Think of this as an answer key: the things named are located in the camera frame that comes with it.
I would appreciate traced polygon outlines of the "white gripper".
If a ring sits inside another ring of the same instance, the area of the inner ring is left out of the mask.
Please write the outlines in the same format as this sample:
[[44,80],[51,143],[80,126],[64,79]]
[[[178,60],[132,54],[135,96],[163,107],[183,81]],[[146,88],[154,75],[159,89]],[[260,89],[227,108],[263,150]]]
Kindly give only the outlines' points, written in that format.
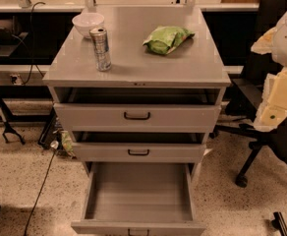
[[286,118],[287,67],[284,67],[277,75],[266,76],[254,128],[261,132],[269,132],[276,129]]

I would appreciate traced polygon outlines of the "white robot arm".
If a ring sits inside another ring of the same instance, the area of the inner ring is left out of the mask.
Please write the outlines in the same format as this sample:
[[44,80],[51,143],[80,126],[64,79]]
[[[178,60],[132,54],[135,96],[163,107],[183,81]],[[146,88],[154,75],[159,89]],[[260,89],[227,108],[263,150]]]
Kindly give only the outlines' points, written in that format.
[[258,131],[270,132],[287,118],[287,12],[275,27],[253,44],[251,50],[256,54],[270,53],[272,60],[283,66],[277,75],[267,74],[253,124]]

